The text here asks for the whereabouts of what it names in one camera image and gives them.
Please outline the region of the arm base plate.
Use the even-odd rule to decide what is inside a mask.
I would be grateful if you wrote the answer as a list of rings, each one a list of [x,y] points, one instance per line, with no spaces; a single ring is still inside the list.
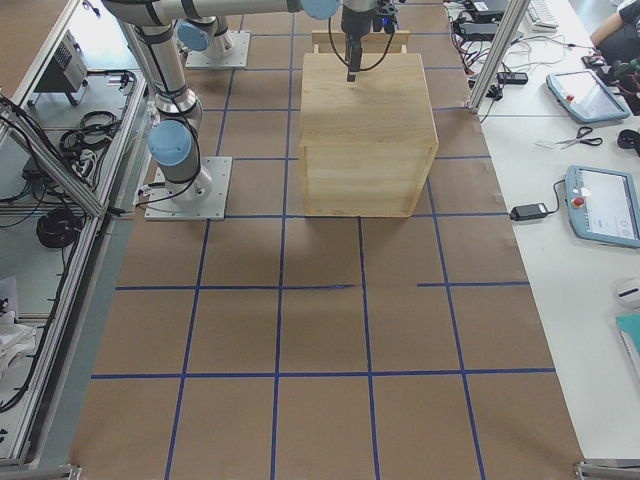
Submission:
[[[247,66],[251,33],[228,30],[223,35],[200,36],[186,43],[186,68],[192,70],[243,69]]]
[[[171,198],[184,186],[169,182],[150,192],[144,213],[148,221],[199,221],[225,218],[226,201],[232,171],[231,157],[202,157],[201,171],[183,193]]]

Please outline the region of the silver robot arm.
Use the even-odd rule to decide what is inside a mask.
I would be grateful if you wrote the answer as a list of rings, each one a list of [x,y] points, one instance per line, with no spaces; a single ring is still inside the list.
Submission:
[[[380,14],[375,1],[106,1],[104,6],[132,35],[134,58],[155,93],[160,122],[151,129],[148,146],[164,175],[166,198],[180,203],[206,198],[213,181],[202,166],[202,105],[188,87],[175,22],[182,20],[207,38],[225,37],[229,15],[303,12],[315,20],[330,20],[341,11],[348,79],[353,81],[361,70],[362,38]]]
[[[184,46],[208,58],[227,57],[234,47],[225,16],[180,20],[176,32]]]

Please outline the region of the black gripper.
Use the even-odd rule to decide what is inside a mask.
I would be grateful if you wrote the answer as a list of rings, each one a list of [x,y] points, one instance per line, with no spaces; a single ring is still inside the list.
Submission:
[[[361,40],[356,36],[365,36],[371,31],[376,1],[344,0],[342,5],[341,30],[346,34],[347,81],[355,82],[362,59]]]

